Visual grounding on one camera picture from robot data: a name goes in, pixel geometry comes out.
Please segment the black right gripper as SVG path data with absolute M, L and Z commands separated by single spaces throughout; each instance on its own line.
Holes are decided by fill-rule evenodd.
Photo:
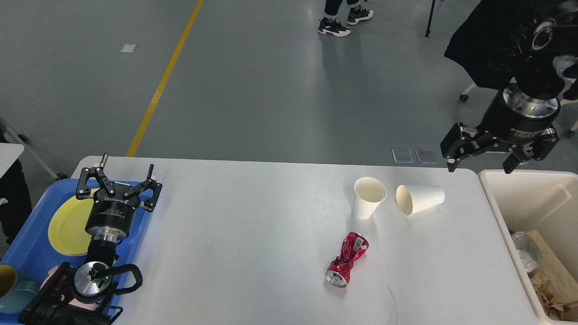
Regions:
M 495 95 L 479 127 L 456 123 L 440 142 L 448 171 L 454 172 L 465 158 L 487 152 L 510 152 L 503 162 L 506 174 L 529 160 L 544 160 L 560 140 L 549 128 L 560 111 L 558 99 L 532 98 L 510 83 Z

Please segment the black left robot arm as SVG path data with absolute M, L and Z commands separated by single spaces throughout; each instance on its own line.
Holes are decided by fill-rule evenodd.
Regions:
M 23 325 L 111 325 L 122 314 L 111 305 L 115 296 L 132 293 L 143 284 L 135 264 L 117 264 L 118 246 L 130 236 L 138 209 L 152 212 L 163 185 L 150 164 L 144 181 L 130 185 L 110 181 L 104 172 L 108 154 L 99 164 L 84 168 L 75 197 L 92 202 L 85 232 L 89 235 L 85 260 L 78 267 L 63 262 L 23 309 Z

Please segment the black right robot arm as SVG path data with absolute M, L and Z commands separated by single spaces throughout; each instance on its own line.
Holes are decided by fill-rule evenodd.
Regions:
M 577 99 L 577 2 L 481 0 L 444 55 L 497 90 L 477 127 L 456 123 L 440 142 L 448 170 L 486 152 L 508 153 L 507 174 L 544 160 L 559 141 L 561 100 Z

